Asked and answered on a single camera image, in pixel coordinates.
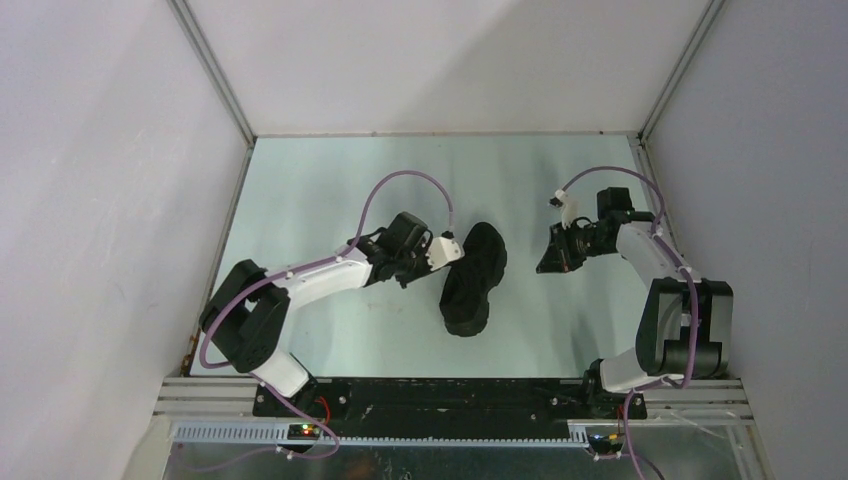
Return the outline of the black sneaker shoe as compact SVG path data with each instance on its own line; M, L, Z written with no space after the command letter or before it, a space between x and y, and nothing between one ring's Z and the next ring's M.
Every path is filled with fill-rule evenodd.
M489 294L502 281L508 261L505 241L488 222L478 222L463 244L465 255L451 265L439 301L447 332L481 333L490 315Z

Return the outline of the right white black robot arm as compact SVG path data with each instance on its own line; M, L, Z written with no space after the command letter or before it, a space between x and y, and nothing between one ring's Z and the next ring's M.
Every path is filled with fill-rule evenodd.
M577 203L558 190L550 203L561 218L536 271L572 273L594 257L618 255L647 288L633 348L596 367L599 380L581 392L585 411L606 418L621 393L652 384L684 385L724 375L729 365L734 293L724 281L693 269L664 238L655 215L634 208L630 192L609 187L596 196L597 218L577 214Z

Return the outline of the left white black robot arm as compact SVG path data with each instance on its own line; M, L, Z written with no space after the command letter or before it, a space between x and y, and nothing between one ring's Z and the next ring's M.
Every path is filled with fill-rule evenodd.
M275 390L290 415L304 416L315 406L316 390L282 340L287 317L339 292L391 279L407 287L463 255L452 232L436 236L419 218L401 212L389 226L348 240L334 255L279 274L240 261L200 316L201 345L215 346L227 365Z

